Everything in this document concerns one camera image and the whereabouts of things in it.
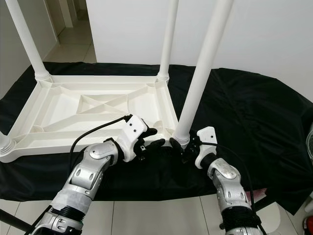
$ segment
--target robot forearm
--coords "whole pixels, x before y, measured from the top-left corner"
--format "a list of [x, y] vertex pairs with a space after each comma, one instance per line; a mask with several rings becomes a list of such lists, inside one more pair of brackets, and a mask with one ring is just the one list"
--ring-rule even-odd
[[[213, 127], [199, 130], [201, 142], [217, 143]], [[217, 199], [226, 235], [263, 235], [258, 229], [258, 218], [248, 203], [242, 187], [239, 171], [224, 159], [216, 156], [216, 147], [201, 145], [196, 166], [207, 171], [208, 177], [217, 189]]]
[[118, 158], [131, 161], [139, 137], [153, 134], [144, 121], [132, 116], [116, 141], [106, 140], [88, 146], [83, 160], [73, 169], [62, 190], [51, 202], [52, 209], [44, 214], [33, 235], [80, 235], [88, 212], [109, 166]]

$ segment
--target black fabric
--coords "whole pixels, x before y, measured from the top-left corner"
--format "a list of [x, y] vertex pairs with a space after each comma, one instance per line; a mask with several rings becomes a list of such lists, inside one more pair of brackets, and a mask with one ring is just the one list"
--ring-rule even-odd
[[222, 211], [222, 218], [226, 232], [236, 228], [258, 228], [258, 220], [248, 207], [228, 207]]
[[[125, 64], [45, 63], [54, 75], [156, 75], [159, 66]], [[194, 67], [170, 66], [168, 88], [179, 117]], [[0, 130], [7, 134], [34, 86], [29, 67], [0, 100]], [[268, 188], [290, 213], [313, 191], [313, 167], [305, 139], [313, 122], [313, 104], [277, 79], [260, 74], [212, 70], [192, 126], [214, 126], [218, 142], [246, 162], [254, 189]], [[231, 155], [219, 156], [243, 172]], [[69, 175], [67, 153], [25, 156], [0, 163], [0, 197], [8, 200], [51, 200]], [[247, 181], [242, 174], [242, 183]], [[110, 167], [96, 200], [166, 200], [215, 193], [205, 172], [192, 162], [182, 164], [164, 147], [143, 162]]]

